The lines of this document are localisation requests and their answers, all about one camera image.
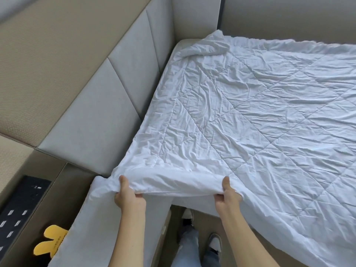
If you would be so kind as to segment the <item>white and black right shoe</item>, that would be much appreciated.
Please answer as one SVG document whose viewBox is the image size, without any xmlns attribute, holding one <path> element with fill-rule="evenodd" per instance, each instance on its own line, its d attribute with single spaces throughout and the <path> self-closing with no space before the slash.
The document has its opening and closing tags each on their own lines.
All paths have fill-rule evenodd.
<svg viewBox="0 0 356 267">
<path fill-rule="evenodd" d="M 220 258 L 222 254 L 222 248 L 223 246 L 220 236 L 216 233 L 212 233 L 207 241 L 206 254 L 213 253 Z"/>
</svg>

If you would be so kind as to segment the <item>beige bedside table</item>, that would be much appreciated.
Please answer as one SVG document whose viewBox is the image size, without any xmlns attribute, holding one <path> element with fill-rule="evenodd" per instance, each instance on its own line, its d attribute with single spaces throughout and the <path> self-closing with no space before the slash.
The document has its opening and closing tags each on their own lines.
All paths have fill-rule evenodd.
<svg viewBox="0 0 356 267">
<path fill-rule="evenodd" d="M 0 134 L 0 267 L 47 267 L 45 229 L 70 229 L 97 173 Z"/>
</svg>

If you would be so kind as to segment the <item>person's blue jeans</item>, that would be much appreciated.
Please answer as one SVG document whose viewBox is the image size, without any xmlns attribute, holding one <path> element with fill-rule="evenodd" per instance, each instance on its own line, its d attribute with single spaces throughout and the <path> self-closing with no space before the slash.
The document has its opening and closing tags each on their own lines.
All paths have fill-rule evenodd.
<svg viewBox="0 0 356 267">
<path fill-rule="evenodd" d="M 199 232 L 193 226 L 183 227 L 179 248 L 171 267 L 221 267 L 221 257 L 213 253 L 199 256 Z"/>
</svg>

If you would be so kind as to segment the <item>person's right forearm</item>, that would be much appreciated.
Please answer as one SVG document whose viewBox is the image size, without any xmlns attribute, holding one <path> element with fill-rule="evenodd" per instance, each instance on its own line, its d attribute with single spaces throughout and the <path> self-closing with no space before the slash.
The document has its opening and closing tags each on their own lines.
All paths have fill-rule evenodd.
<svg viewBox="0 0 356 267">
<path fill-rule="evenodd" d="M 253 233 L 239 207 L 230 208 L 226 202 L 215 205 L 237 267 L 280 267 Z"/>
</svg>

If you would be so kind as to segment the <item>white quilted duvet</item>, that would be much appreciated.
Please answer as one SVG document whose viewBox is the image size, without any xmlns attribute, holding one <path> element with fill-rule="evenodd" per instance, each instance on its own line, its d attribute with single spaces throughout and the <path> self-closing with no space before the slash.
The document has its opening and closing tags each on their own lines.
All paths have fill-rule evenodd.
<svg viewBox="0 0 356 267">
<path fill-rule="evenodd" d="M 246 220 L 310 267 L 356 267 L 356 45 L 217 30 L 177 50 L 112 175 L 215 212 L 222 179 Z"/>
</svg>

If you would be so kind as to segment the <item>person's right hand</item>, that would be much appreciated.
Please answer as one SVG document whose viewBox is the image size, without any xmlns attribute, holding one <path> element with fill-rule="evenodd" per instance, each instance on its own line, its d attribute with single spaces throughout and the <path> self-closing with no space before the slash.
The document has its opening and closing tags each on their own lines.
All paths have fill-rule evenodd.
<svg viewBox="0 0 356 267">
<path fill-rule="evenodd" d="M 229 194 L 215 194 L 215 207 L 219 215 L 227 214 L 228 212 L 240 211 L 240 203 L 242 196 L 238 194 L 234 189 Z"/>
</svg>

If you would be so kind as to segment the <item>grey upholstered headboard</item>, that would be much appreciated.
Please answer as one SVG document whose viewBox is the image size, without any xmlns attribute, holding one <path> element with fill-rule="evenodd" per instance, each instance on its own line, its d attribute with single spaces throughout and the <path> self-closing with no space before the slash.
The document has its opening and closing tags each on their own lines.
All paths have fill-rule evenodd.
<svg viewBox="0 0 356 267">
<path fill-rule="evenodd" d="M 151 0 L 39 151 L 109 176 L 138 131 L 177 42 L 220 28 L 224 5 L 225 0 Z"/>
</svg>

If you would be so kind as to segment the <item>white and black left shoe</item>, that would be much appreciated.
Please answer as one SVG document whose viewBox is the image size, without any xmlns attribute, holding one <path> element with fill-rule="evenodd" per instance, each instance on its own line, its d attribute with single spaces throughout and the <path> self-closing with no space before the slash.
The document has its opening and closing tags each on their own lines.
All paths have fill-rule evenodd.
<svg viewBox="0 0 356 267">
<path fill-rule="evenodd" d="M 193 215 L 193 212 L 191 211 L 191 209 L 186 208 L 184 210 L 183 215 L 181 217 L 181 221 L 182 221 L 183 227 L 193 226 L 194 215 Z"/>
</svg>

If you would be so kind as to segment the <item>black switch panel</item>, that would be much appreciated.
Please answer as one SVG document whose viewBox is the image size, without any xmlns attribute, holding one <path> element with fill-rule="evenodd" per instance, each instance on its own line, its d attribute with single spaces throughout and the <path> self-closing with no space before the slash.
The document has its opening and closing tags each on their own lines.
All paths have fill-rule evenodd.
<svg viewBox="0 0 356 267">
<path fill-rule="evenodd" d="M 0 261 L 30 218 L 51 184 L 50 180 L 25 175 L 0 209 Z"/>
</svg>

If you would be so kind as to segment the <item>person's left hand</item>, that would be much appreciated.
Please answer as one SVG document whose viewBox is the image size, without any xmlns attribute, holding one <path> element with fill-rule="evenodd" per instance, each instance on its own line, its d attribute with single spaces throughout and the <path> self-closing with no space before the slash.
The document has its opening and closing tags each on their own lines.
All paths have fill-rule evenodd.
<svg viewBox="0 0 356 267">
<path fill-rule="evenodd" d="M 116 193 L 114 202 L 122 212 L 144 212 L 146 210 L 146 201 L 142 194 L 136 194 L 132 189 L 127 194 Z"/>
</svg>

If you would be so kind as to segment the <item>yellow plush toy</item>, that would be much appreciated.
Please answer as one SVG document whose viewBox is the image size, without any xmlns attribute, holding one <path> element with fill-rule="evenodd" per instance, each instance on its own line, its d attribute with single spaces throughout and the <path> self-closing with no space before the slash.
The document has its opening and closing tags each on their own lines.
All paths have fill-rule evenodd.
<svg viewBox="0 0 356 267">
<path fill-rule="evenodd" d="M 64 229 L 58 225 L 48 226 L 43 233 L 43 236 L 48 240 L 37 244 L 33 249 L 33 255 L 42 256 L 48 254 L 52 259 L 64 241 L 67 233 L 67 229 Z"/>
</svg>

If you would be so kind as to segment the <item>white and black shoe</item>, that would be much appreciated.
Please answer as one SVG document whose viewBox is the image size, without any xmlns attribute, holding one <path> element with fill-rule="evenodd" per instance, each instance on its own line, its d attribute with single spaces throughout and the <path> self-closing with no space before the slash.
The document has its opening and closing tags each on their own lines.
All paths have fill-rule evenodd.
<svg viewBox="0 0 356 267">
<path fill-rule="evenodd" d="M 213 253 L 220 258 L 222 254 L 222 248 L 223 246 L 220 236 L 216 233 L 212 233 L 207 241 L 206 254 Z"/>
<path fill-rule="evenodd" d="M 183 227 L 193 226 L 194 215 L 193 215 L 193 212 L 191 211 L 191 209 L 186 208 L 184 210 L 183 215 L 181 217 L 181 221 L 182 221 Z"/>
</svg>

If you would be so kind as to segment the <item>person's left forearm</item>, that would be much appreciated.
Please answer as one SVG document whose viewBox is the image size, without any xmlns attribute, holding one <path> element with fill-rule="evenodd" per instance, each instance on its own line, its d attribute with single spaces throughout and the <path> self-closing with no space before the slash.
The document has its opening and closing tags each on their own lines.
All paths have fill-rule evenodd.
<svg viewBox="0 0 356 267">
<path fill-rule="evenodd" d="M 138 198 L 119 207 L 121 219 L 108 267 L 144 267 L 146 202 Z"/>
</svg>

